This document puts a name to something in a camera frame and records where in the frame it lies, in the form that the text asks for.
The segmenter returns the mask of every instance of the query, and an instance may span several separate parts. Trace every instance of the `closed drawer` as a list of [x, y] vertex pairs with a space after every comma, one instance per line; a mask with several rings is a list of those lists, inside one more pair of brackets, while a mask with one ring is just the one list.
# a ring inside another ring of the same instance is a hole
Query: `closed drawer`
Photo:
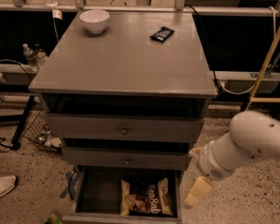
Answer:
[[194, 143], [202, 119], [172, 120], [47, 114], [50, 129], [61, 138], [142, 140]]
[[[143, 182], [168, 179], [169, 217], [121, 216], [122, 192], [120, 180]], [[179, 179], [175, 171], [84, 167], [71, 215], [63, 216], [64, 224], [181, 224]]]
[[74, 165], [162, 170], [187, 169], [190, 156], [185, 153], [161, 151], [106, 150], [98, 148], [64, 147], [63, 155]]

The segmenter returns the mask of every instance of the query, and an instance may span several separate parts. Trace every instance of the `speckled floor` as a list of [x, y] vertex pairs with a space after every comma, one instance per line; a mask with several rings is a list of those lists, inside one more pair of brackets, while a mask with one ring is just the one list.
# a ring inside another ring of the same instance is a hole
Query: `speckled floor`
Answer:
[[[38, 112], [31, 112], [27, 127]], [[203, 146], [224, 134], [230, 118], [237, 112], [238, 106], [210, 105], [196, 146]], [[15, 130], [15, 125], [0, 127], [0, 136], [7, 139], [6, 144]], [[20, 180], [14, 190], [0, 198], [0, 223], [41, 224], [51, 211], [60, 217], [69, 214], [72, 201], [69, 195], [65, 198], [60, 195], [67, 186], [65, 174], [73, 167], [60, 154], [41, 151], [23, 137], [20, 141], [21, 148], [17, 151], [0, 148], [0, 176], [17, 175]], [[280, 161], [265, 160], [239, 168], [231, 177], [216, 182], [208, 196], [187, 209], [183, 201], [198, 174], [193, 159], [180, 186], [183, 223], [280, 224]]]

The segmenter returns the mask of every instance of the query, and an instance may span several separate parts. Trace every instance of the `basket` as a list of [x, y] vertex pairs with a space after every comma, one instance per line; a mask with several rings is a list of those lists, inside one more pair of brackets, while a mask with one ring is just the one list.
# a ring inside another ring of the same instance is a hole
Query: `basket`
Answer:
[[33, 119], [32, 123], [27, 128], [23, 137], [28, 139], [30, 142], [36, 145], [38, 149], [42, 151], [60, 152], [62, 150], [61, 147], [39, 145], [39, 143], [36, 142], [36, 138], [42, 133], [48, 133], [48, 139], [54, 137], [50, 133], [49, 126], [45, 122], [42, 112], [38, 112], [35, 118]]

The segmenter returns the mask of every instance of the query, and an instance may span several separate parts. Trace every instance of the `package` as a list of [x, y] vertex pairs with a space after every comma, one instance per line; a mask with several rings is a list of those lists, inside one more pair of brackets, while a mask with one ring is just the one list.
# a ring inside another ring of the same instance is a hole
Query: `package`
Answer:
[[157, 182], [130, 183], [121, 179], [123, 216], [172, 216], [168, 203], [168, 179]]

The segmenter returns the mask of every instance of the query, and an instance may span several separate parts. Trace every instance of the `white bowl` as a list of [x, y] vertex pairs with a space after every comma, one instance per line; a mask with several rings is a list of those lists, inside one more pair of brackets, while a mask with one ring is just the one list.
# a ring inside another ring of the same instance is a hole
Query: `white bowl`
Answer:
[[93, 34], [100, 34], [108, 25], [110, 14], [104, 10], [89, 10], [80, 15], [84, 27]]

